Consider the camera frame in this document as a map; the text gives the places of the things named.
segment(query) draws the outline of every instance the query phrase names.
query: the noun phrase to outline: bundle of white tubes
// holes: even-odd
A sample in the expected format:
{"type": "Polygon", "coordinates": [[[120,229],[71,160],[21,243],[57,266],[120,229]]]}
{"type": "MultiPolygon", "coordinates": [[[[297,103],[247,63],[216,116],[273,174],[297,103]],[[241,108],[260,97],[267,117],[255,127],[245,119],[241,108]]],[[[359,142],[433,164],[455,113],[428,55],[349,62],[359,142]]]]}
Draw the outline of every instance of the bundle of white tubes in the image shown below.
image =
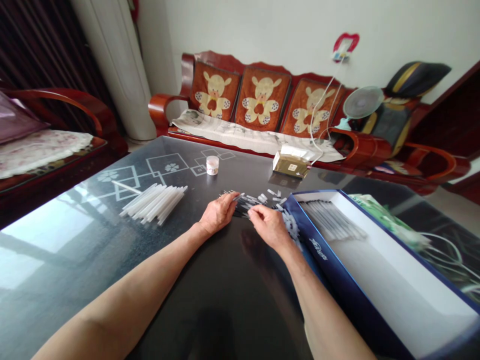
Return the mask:
{"type": "Polygon", "coordinates": [[[176,187],[157,185],[154,183],[147,190],[122,208],[120,216],[130,216],[132,219],[141,219],[142,224],[150,223],[157,218],[158,225],[162,226],[172,210],[184,197],[188,186],[176,187]]]}

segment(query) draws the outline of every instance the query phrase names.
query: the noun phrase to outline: person's left hand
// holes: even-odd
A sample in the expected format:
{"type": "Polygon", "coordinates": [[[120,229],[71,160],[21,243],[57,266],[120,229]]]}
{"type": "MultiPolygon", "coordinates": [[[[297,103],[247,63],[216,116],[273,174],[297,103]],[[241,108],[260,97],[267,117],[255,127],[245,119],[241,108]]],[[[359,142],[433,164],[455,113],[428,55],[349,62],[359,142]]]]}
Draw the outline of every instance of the person's left hand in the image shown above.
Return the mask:
{"type": "Polygon", "coordinates": [[[215,234],[232,220],[237,206],[237,202],[232,200],[238,195],[239,192],[229,192],[210,202],[198,223],[210,235],[215,234]]]}

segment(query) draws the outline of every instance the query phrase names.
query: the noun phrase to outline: dark curtain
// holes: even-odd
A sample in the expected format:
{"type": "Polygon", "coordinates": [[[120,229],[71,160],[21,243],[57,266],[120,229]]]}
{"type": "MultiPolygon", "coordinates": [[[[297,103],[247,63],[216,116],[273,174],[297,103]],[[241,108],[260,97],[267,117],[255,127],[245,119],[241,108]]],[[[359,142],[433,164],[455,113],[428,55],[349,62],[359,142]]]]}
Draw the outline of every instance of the dark curtain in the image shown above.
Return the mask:
{"type": "MultiPolygon", "coordinates": [[[[120,117],[67,0],[0,0],[0,80],[15,89],[70,88],[89,93],[120,117]]],[[[74,106],[46,100],[72,131],[93,124],[74,106]]]]}

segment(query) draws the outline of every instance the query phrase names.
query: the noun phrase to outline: newspaper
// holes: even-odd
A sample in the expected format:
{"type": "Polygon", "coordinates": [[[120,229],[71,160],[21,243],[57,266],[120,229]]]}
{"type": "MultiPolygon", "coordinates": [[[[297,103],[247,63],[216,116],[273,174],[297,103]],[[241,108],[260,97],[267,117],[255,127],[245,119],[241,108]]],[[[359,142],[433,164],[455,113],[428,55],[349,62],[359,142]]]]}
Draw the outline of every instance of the newspaper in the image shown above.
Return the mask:
{"type": "Polygon", "coordinates": [[[326,140],[320,140],[317,143],[317,146],[323,151],[322,154],[309,138],[285,135],[273,131],[251,130],[234,122],[211,117],[196,110],[185,110],[172,123],[179,129],[192,135],[236,146],[240,149],[252,150],[256,153],[275,155],[277,151],[280,151],[282,145],[290,145],[315,153],[316,157],[321,155],[318,161],[324,163],[345,159],[345,156],[340,154],[326,140]]]}

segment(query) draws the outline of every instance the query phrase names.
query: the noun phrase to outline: small white jar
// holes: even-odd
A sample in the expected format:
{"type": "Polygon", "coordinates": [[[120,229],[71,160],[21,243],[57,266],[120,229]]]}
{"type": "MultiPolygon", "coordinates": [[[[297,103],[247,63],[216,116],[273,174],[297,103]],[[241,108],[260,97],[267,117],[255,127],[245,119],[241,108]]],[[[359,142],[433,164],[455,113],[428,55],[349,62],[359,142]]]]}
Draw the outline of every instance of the small white jar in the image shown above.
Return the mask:
{"type": "Polygon", "coordinates": [[[206,173],[208,175],[217,175],[219,173],[220,159],[217,156],[208,156],[206,158],[206,173]]]}

